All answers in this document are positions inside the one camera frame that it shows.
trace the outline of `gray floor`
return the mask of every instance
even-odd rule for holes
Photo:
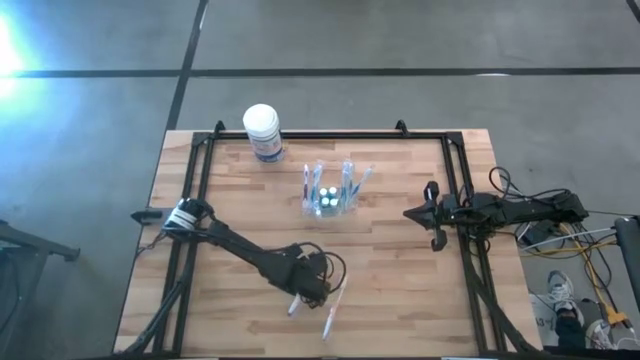
[[[196,6],[16,0],[0,21],[23,69],[179,69]],[[640,66],[639,34],[623,0],[216,0],[194,68]],[[15,358],[111,350],[140,232],[128,214],[149,196],[176,81],[0,80],[0,218],[82,248],[47,265]],[[489,128],[525,192],[568,187],[590,209],[637,212],[638,94],[640,76],[192,79],[178,128],[240,128],[256,102],[285,129]],[[640,324],[620,252],[605,253],[612,293]],[[561,268],[593,296],[580,260],[524,266],[532,290]]]

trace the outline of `white container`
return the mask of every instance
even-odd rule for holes
[[[242,117],[253,152],[260,161],[277,162],[282,160],[282,138],[278,114],[269,105],[256,104],[245,111]]]

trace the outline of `wooden table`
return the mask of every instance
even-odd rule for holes
[[[173,207],[179,200],[192,133],[167,133],[150,206]],[[495,158],[489,134],[463,134],[475,189],[490,191],[487,174]],[[201,244],[183,356],[477,354],[455,233],[450,231],[447,247],[434,253],[432,234],[402,216],[403,210],[424,202],[427,181],[438,181],[441,193],[449,191],[439,141],[292,140],[286,146],[285,161],[262,164],[246,141],[217,141],[207,201],[220,220],[260,246],[313,241],[344,257],[349,282],[331,337],[323,342],[321,334],[337,294],[323,308],[300,308],[289,318],[292,296],[270,286],[247,263]],[[347,157],[356,163],[358,176],[375,164],[357,212],[327,221],[305,218],[300,209],[303,164],[323,160],[323,183],[338,184],[341,162]],[[199,178],[196,172],[194,196]],[[141,245],[158,230],[146,227]],[[116,350],[129,345],[157,310],[170,245],[165,240],[137,260]],[[540,348],[513,239],[493,238],[489,258],[500,305],[527,340]],[[491,338],[486,312],[484,319]],[[168,335],[173,333],[172,323],[170,319]]]

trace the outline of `label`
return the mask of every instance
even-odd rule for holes
[[[251,141],[253,152],[258,160],[263,162],[278,162],[282,160],[284,151],[282,150],[280,131],[273,134],[269,139],[255,139],[249,135],[249,141]]]

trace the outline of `sneaker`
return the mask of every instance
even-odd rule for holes
[[[613,349],[611,325],[600,308],[600,304],[589,299],[583,299],[577,305],[584,316],[586,336],[589,338],[588,348]]]
[[[567,274],[559,270],[551,271],[547,278],[547,290],[556,314],[561,310],[573,311],[580,324],[584,326],[584,317],[573,297],[573,283]]]

